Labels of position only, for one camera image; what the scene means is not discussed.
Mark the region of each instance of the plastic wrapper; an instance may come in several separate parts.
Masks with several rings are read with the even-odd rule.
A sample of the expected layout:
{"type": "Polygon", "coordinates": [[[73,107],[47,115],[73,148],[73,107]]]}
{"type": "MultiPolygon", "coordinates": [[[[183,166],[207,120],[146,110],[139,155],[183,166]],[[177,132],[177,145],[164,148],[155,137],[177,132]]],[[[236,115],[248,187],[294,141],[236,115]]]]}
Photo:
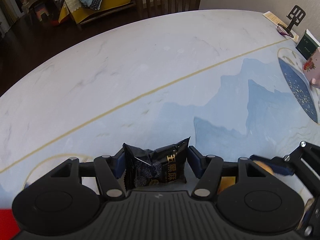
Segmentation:
{"type": "Polygon", "coordinates": [[[126,190],[176,180],[186,182],[184,165],[189,139],[190,137],[154,151],[143,150],[124,143],[126,190]]]}

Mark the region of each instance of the floor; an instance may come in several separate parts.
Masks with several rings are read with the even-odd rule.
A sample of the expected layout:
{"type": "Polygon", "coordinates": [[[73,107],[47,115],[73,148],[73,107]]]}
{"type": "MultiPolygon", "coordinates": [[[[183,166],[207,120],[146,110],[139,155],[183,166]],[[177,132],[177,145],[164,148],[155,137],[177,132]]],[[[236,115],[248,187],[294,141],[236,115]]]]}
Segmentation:
{"type": "Polygon", "coordinates": [[[18,80],[61,51],[99,33],[138,21],[136,8],[114,13],[83,25],[72,21],[43,25],[29,17],[19,19],[0,40],[0,96],[18,80]]]}

